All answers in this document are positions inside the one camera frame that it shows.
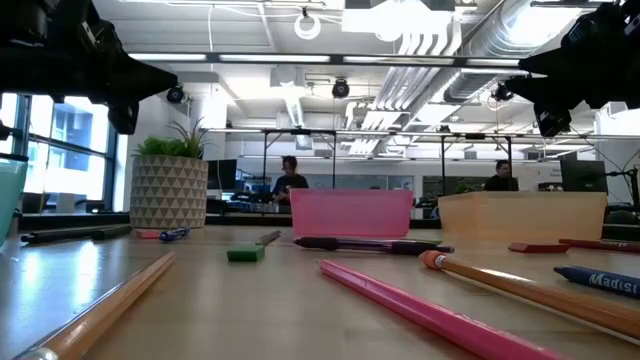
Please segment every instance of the teal cup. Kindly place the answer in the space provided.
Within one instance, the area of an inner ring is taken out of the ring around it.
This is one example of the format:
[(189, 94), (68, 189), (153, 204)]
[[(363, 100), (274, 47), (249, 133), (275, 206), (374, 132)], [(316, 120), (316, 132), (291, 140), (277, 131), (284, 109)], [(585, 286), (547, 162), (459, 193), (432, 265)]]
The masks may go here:
[(13, 211), (24, 188), (27, 161), (23, 156), (0, 154), (0, 247), (7, 239)]

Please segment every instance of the pink pencil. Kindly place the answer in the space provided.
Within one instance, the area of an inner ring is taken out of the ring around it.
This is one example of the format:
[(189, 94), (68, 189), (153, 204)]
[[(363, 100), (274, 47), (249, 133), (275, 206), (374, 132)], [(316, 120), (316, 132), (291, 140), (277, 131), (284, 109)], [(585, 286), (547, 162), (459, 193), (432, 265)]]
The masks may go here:
[(338, 280), (361, 295), (386, 306), (484, 359), (566, 359), (551, 350), (520, 339), (508, 332), (493, 329), (465, 315), (456, 314), (335, 262), (321, 261), (320, 270), (323, 274)]

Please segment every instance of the pink plastic container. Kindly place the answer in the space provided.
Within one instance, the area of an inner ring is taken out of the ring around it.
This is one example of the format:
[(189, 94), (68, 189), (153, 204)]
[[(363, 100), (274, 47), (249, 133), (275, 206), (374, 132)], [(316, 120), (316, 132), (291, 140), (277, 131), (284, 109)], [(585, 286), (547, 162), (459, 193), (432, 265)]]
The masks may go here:
[(409, 190), (292, 189), (293, 232), (302, 236), (402, 238), (409, 232)]

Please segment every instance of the computer monitor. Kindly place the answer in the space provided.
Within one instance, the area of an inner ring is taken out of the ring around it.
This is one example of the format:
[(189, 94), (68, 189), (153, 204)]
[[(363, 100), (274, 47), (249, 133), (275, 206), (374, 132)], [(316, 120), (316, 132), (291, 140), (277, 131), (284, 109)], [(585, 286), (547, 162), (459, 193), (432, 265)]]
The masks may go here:
[(560, 161), (564, 191), (608, 193), (603, 161)]
[(208, 161), (209, 176), (207, 189), (233, 190), (236, 188), (236, 167), (238, 160)]

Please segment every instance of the green plant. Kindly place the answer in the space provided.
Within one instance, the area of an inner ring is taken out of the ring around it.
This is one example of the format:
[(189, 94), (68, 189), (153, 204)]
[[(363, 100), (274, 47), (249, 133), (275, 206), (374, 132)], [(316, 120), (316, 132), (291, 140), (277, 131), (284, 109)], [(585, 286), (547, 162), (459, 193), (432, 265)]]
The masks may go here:
[(135, 155), (167, 155), (202, 159), (204, 147), (210, 143), (204, 139), (207, 129), (200, 126), (201, 121), (202, 118), (198, 119), (189, 131), (177, 121), (170, 120), (167, 127), (177, 131), (181, 138), (150, 136), (144, 143), (138, 145)]

